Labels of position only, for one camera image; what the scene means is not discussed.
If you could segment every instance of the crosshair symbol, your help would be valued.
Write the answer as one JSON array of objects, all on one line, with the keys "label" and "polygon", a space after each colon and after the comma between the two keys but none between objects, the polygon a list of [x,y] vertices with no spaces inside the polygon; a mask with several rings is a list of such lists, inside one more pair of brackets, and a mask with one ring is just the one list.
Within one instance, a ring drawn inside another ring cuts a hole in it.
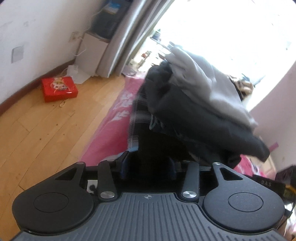
[{"label": "crosshair symbol", "polygon": [[149,194],[147,194],[147,195],[144,196],[144,198],[146,198],[146,199],[150,199],[150,198],[152,198],[152,196],[149,195]]}]

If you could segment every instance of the gray curtain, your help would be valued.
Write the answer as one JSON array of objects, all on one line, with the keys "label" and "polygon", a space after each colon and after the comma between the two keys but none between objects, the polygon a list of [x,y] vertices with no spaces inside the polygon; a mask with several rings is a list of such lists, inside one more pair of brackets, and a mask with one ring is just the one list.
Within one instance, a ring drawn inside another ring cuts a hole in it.
[{"label": "gray curtain", "polygon": [[174,0],[134,0],[100,61],[97,75],[120,75],[129,56]]}]

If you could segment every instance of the ribbed gray surface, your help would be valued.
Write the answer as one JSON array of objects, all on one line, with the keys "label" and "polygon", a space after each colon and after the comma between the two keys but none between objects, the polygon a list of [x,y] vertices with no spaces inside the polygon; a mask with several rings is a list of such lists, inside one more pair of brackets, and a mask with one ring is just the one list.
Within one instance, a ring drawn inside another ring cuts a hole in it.
[{"label": "ribbed gray surface", "polygon": [[22,232],[14,241],[284,241],[275,231],[258,235],[226,232],[209,222],[195,204],[174,194],[124,193],[100,204],[83,226],[66,234],[34,236]]}]

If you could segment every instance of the wall outlet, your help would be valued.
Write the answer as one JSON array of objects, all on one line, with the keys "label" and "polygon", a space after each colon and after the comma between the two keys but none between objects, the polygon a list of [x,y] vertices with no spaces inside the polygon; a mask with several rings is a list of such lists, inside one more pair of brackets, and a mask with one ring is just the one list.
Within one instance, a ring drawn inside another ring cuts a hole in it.
[{"label": "wall outlet", "polygon": [[79,37],[79,32],[73,32],[71,33],[70,39],[69,39],[69,43],[74,42],[78,39]]},{"label": "wall outlet", "polygon": [[24,45],[16,47],[11,52],[11,63],[15,63],[24,58]]}]

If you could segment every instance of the gray garment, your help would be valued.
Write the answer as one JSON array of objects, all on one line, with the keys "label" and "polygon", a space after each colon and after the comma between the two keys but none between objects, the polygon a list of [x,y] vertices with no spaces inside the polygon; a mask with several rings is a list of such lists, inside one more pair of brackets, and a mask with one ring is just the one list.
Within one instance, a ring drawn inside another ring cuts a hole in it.
[{"label": "gray garment", "polygon": [[255,129],[258,124],[242,105],[234,85],[205,58],[177,47],[165,58],[173,72],[169,82],[182,89],[192,101],[218,116]]}]

